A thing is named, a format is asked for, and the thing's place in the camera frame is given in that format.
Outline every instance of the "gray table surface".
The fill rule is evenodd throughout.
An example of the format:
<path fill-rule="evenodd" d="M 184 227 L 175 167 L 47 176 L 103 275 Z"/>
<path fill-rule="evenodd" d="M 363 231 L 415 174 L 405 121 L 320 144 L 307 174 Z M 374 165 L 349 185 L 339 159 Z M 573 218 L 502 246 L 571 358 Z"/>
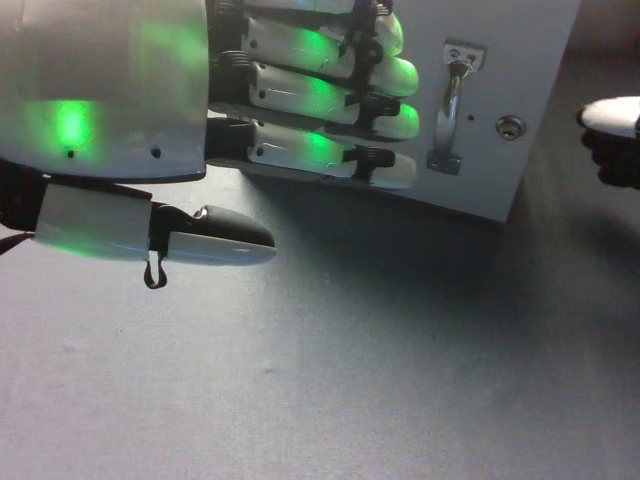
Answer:
<path fill-rule="evenodd" d="M 638 478 L 640 193 L 574 122 L 632 93 L 637 67 L 565 61 L 505 226 L 215 170 L 152 190 L 261 219 L 275 261 L 150 292 L 143 265 L 2 258 L 0 478 Z"/>

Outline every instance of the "metal cylinder lock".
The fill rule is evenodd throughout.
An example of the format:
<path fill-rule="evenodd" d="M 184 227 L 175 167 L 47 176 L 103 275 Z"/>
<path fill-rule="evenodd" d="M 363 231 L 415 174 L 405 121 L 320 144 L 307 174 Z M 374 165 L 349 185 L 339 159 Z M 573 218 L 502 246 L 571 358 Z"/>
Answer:
<path fill-rule="evenodd" d="M 496 123 L 496 130 L 500 138 L 512 142 L 527 133 L 527 124 L 515 115 L 505 115 Z"/>

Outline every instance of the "chrome door handle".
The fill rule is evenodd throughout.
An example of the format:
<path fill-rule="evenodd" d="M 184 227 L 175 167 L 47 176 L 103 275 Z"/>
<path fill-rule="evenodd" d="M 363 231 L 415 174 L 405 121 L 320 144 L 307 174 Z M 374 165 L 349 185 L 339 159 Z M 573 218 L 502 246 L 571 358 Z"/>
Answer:
<path fill-rule="evenodd" d="M 482 67 L 484 54 L 484 49 L 468 44 L 447 42 L 445 45 L 445 63 L 449 65 L 449 85 L 438 112 L 434 148 L 427 158 L 427 166 L 431 170 L 448 175 L 460 174 L 462 159 L 453 154 L 460 97 L 465 79 Z"/>

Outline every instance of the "lock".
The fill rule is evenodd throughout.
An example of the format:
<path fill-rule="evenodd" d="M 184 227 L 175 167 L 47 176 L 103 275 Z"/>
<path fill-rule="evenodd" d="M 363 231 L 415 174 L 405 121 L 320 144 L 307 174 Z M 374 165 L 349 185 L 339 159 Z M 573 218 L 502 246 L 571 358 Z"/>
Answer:
<path fill-rule="evenodd" d="M 505 115 L 496 123 L 496 130 L 500 138 L 512 142 L 527 133 L 527 124 L 515 115 Z"/>

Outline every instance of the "robotic hand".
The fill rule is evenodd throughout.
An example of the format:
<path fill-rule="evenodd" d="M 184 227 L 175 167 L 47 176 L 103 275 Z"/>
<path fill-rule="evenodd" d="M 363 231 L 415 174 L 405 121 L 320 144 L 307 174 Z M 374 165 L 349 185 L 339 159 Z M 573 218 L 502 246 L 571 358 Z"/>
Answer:
<path fill-rule="evenodd" d="M 600 180 L 640 190 L 640 97 L 600 100 L 578 114 L 587 129 L 582 143 L 593 151 Z"/>
<path fill-rule="evenodd" d="M 414 161 L 385 148 L 420 128 L 401 101 L 418 75 L 398 58 L 391 0 L 3 0 L 0 38 L 0 223 L 24 232 L 0 255 L 34 239 L 142 260 L 155 289 L 164 260 L 261 263 L 273 237 L 117 184 L 197 180 L 207 164 L 382 189 L 415 180 Z"/>

